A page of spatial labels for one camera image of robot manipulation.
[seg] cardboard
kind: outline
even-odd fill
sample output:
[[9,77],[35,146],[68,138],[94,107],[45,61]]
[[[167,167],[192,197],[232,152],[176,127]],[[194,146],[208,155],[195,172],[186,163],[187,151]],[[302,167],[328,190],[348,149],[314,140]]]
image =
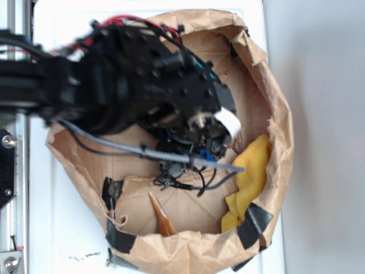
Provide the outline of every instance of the cardboard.
[[[252,246],[245,249],[237,229],[220,233],[220,219],[228,211],[225,196],[237,191],[231,179],[214,191],[197,198],[196,191],[153,185],[160,174],[159,164],[138,157],[94,155],[80,148],[69,133],[55,125],[47,140],[50,150],[84,201],[107,231],[107,220],[122,232],[136,234],[129,253],[113,253],[148,273],[215,273],[244,262],[268,247],[289,183],[294,150],[293,124],[287,101],[267,64],[267,54],[247,35],[246,26],[235,14],[215,10],[183,10],[153,17],[156,23],[185,25],[184,45],[204,61],[213,61],[214,71],[230,87],[242,123],[241,132],[229,146],[223,162],[231,163],[259,135],[270,136],[273,151],[267,166],[267,184],[253,201],[273,219]],[[237,56],[231,54],[231,48]],[[154,148],[156,140],[138,126],[107,138]],[[88,146],[113,151],[82,139]],[[209,180],[212,172],[204,176]],[[215,181],[226,171],[219,171]],[[124,180],[123,194],[115,212],[108,212],[102,200],[105,177]],[[185,174],[185,183],[201,185],[198,176]],[[156,234],[157,220],[148,192],[154,192],[173,224],[181,232],[162,237]]]

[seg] robotic arm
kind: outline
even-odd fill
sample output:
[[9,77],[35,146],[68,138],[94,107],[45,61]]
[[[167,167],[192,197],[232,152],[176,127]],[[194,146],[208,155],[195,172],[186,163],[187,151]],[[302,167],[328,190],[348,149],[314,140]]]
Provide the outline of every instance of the robotic arm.
[[[187,168],[196,170],[195,164],[242,171],[216,163],[241,124],[213,64],[182,44],[183,27],[175,30],[131,16],[92,27],[88,36],[52,54],[23,36],[0,32],[0,45],[31,55],[29,60],[0,61],[0,123],[22,112],[47,124],[61,123],[74,136],[96,142],[104,139],[95,135],[136,123],[160,140],[156,151],[141,146],[133,152],[161,162],[156,181],[164,186],[186,188],[176,178]],[[80,59],[71,61],[77,54]]]

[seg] red wire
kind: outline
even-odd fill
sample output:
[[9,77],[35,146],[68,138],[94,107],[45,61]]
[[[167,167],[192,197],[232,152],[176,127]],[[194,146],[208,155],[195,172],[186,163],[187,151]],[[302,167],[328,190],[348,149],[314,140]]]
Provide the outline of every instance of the red wire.
[[[154,27],[157,27],[158,29],[160,30],[166,30],[168,32],[170,32],[172,34],[172,36],[174,37],[174,39],[176,39],[178,42],[181,43],[181,40],[179,38],[179,33],[177,30],[175,30],[174,28],[172,27],[168,27],[168,26],[161,26],[161,25],[158,25],[152,21],[149,21],[149,20],[146,20],[146,19],[143,19],[143,18],[140,18],[140,17],[137,17],[137,16],[134,16],[134,15],[128,15],[128,14],[120,14],[120,15],[116,15],[116,16],[113,16],[109,19],[107,19],[106,21],[104,21],[103,23],[101,23],[99,26],[100,27],[106,27],[110,24],[116,24],[116,25],[119,25],[119,26],[124,26],[124,22],[122,21],[123,19],[127,19],[127,20],[133,20],[133,21],[141,21],[141,22],[144,22],[144,23],[147,23],[149,25],[152,25]],[[89,37],[87,38],[85,41],[83,41],[83,44],[86,45],[86,46],[90,46],[92,45],[94,42],[94,39]],[[68,48],[73,48],[75,47],[76,45],[78,45],[79,42],[76,41],[70,45],[68,45],[67,47]],[[79,45],[76,49],[82,49],[83,48],[83,45]],[[50,53],[59,53],[59,50],[52,50],[50,51]]]

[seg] gray cable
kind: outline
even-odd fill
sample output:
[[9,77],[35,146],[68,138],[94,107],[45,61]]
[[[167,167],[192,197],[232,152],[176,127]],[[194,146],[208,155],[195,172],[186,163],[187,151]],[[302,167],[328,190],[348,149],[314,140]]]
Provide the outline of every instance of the gray cable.
[[199,166],[203,166],[203,167],[213,167],[213,168],[221,169],[221,170],[232,170],[237,173],[245,170],[242,167],[236,167],[231,164],[221,164],[221,163],[217,163],[217,162],[213,162],[213,161],[208,161],[205,159],[193,158],[188,155],[161,152],[161,151],[156,151],[156,150],[150,150],[148,148],[143,148],[143,147],[135,147],[135,146],[131,146],[129,144],[113,142],[113,141],[110,141],[107,139],[103,139],[101,137],[94,136],[90,133],[87,133],[87,132],[83,131],[81,128],[79,128],[78,126],[74,125],[73,123],[71,123],[67,120],[61,119],[60,123],[65,125],[70,130],[75,131],[77,134],[81,135],[82,137],[85,137],[95,143],[102,144],[102,145],[108,146],[108,147],[117,148],[119,150],[129,151],[129,152],[138,154],[142,157],[153,158],[153,159],[158,159],[158,160],[165,160],[165,161],[172,161],[172,162],[178,162],[178,163],[185,163],[185,164],[190,163],[193,165],[199,165]]

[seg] black bracket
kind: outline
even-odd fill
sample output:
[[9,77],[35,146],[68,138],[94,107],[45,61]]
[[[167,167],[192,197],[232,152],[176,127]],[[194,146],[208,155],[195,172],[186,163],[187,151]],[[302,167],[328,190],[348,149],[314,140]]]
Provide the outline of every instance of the black bracket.
[[0,210],[14,197],[15,144],[9,132],[0,129]]

